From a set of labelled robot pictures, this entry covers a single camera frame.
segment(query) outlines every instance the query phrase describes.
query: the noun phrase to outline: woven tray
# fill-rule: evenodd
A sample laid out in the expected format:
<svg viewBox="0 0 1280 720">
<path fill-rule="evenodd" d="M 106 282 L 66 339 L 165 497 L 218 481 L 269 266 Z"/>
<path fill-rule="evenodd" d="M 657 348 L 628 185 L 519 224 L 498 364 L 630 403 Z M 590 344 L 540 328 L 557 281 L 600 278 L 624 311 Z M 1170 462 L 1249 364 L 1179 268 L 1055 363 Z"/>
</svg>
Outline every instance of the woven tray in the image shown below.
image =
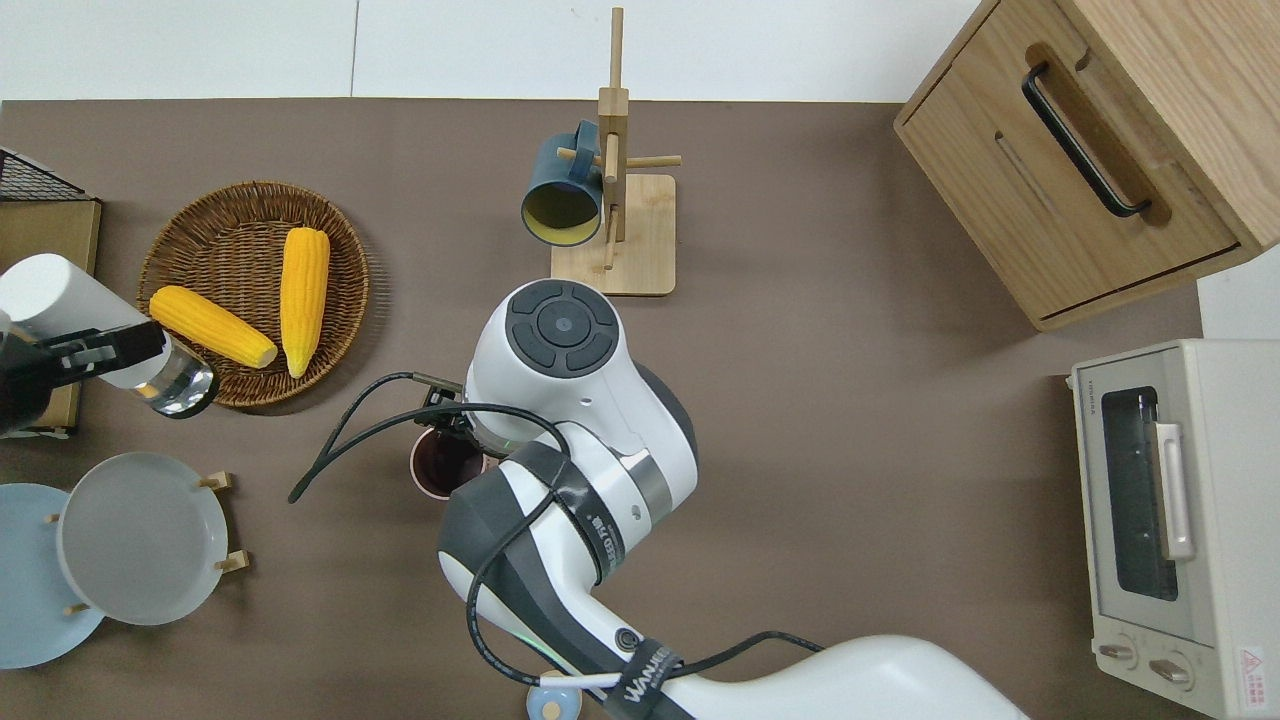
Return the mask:
<svg viewBox="0 0 1280 720">
<path fill-rule="evenodd" d="M 175 337 L 200 354 L 219 375 L 215 402 L 257 407 L 292 397 L 320 380 L 346 355 L 369 304 L 369 263 L 356 231 L 324 197 L 278 182 L 247 182 L 216 190 L 183 208 L 160 231 L 142 264 L 137 305 L 166 284 L 198 292 L 230 310 L 280 347 L 280 270 L 289 228 L 329 234 L 329 288 L 320 346 L 307 372 L 289 377 L 284 351 L 255 370 Z"/>
</svg>

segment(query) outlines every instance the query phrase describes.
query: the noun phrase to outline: warning label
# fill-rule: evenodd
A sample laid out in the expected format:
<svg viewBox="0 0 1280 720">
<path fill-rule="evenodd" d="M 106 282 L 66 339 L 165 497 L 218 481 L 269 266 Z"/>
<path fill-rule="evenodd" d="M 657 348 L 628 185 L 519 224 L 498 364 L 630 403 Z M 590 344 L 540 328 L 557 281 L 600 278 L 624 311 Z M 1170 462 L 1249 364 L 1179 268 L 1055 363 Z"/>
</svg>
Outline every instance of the warning label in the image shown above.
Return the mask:
<svg viewBox="0 0 1280 720">
<path fill-rule="evenodd" d="M 1240 648 L 1240 689 L 1245 710 L 1267 708 L 1266 666 L 1261 647 Z"/>
</svg>

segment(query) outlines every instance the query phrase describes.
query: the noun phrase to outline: oven handle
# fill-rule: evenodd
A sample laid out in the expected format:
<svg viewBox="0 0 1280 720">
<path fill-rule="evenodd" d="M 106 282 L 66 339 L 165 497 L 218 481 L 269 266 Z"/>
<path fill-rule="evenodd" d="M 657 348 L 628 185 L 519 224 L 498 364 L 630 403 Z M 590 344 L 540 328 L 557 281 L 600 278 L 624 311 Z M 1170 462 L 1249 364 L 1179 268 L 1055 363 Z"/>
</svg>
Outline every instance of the oven handle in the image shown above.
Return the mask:
<svg viewBox="0 0 1280 720">
<path fill-rule="evenodd" d="M 1161 519 L 1160 550 L 1165 560 L 1196 557 L 1187 475 L 1183 471 L 1183 433 L 1176 423 L 1147 423 L 1147 439 L 1156 455 L 1156 507 Z"/>
</svg>

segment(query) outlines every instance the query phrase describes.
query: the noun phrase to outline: white wall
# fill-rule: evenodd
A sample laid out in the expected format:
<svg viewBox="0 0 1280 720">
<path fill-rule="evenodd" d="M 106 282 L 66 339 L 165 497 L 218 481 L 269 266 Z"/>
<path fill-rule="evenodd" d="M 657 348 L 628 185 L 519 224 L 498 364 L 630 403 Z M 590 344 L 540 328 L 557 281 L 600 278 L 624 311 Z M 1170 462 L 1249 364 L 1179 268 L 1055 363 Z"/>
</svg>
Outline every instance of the white wall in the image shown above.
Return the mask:
<svg viewBox="0 0 1280 720">
<path fill-rule="evenodd" d="M 0 0 L 0 100 L 595 97 L 623 0 Z M 631 0 L 654 100 L 905 100 L 979 0 Z M 1280 251 L 1199 282 L 1206 337 L 1280 338 Z"/>
</svg>

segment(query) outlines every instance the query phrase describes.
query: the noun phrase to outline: white plate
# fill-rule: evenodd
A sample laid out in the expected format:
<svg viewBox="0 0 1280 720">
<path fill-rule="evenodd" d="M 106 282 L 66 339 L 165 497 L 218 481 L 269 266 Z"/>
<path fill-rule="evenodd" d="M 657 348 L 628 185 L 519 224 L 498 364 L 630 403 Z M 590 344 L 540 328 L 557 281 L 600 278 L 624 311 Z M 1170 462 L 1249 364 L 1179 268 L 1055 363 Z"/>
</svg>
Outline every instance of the white plate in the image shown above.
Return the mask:
<svg viewBox="0 0 1280 720">
<path fill-rule="evenodd" d="M 102 461 L 72 491 L 58 557 L 72 588 L 109 618 L 161 625 L 214 592 L 227 559 L 227 518 L 201 475 L 166 455 Z"/>
<path fill-rule="evenodd" d="M 102 614 L 63 610 L 79 602 L 58 566 L 58 525 L 67 493 L 47 486 L 0 486 L 0 670 L 31 667 L 84 642 Z"/>
</svg>

